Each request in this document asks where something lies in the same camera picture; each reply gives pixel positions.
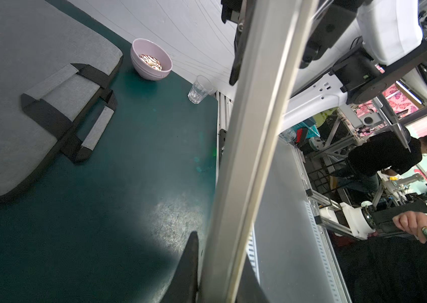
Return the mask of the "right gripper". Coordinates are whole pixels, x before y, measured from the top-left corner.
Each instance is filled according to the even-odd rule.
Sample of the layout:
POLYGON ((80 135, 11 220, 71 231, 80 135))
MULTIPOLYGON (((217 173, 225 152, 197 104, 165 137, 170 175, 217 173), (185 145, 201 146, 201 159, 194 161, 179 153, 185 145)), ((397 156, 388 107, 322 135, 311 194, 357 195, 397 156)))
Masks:
POLYGON ((332 48, 354 21, 362 1, 222 1, 223 23, 237 25, 229 84, 240 78, 251 54, 267 54, 282 71, 289 51, 306 68, 332 48))

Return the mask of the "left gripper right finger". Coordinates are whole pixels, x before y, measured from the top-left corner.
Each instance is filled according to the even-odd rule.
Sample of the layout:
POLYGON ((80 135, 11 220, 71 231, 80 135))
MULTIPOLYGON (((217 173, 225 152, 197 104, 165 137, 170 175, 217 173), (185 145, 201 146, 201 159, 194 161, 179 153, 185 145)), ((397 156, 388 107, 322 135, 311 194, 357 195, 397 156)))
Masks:
POLYGON ((244 262, 236 303, 269 303, 248 258, 244 262))

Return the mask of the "grey laptop sleeve back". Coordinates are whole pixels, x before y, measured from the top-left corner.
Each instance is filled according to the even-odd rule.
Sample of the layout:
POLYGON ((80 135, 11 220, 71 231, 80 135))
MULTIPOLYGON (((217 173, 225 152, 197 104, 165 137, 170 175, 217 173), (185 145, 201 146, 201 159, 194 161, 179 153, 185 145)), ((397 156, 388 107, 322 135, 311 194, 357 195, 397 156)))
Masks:
POLYGON ((88 160, 117 107, 112 42, 46 1, 0 1, 0 204, 57 154, 88 160))

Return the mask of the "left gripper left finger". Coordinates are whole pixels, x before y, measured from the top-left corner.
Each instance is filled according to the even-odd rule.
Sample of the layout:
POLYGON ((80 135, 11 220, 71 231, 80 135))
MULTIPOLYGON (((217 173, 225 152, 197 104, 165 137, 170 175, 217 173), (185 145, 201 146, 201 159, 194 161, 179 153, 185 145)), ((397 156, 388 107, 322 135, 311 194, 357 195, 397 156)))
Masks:
POLYGON ((196 302, 198 293, 199 239, 197 231, 190 233, 177 269, 164 294, 164 302, 196 302))

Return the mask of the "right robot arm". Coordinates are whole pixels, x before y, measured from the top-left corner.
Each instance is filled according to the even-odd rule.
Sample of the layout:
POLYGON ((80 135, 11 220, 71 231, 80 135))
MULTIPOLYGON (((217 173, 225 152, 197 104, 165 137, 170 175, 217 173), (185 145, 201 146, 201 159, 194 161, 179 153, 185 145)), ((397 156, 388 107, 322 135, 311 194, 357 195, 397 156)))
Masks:
POLYGON ((229 132, 281 133, 333 107, 363 103, 427 58, 417 1, 223 1, 241 28, 229 80, 237 86, 229 132), (362 43, 293 97, 304 57, 318 59, 356 21, 362 43))

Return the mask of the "operator hand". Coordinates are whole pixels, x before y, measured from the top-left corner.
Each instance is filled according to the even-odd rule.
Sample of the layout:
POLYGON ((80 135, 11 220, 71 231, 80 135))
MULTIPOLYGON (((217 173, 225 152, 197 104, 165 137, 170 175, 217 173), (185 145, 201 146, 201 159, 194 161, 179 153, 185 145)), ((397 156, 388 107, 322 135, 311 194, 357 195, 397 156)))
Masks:
POLYGON ((427 242, 422 229, 427 227, 427 215, 421 212, 404 212, 392 218, 395 226, 412 236, 415 236, 422 244, 427 242))

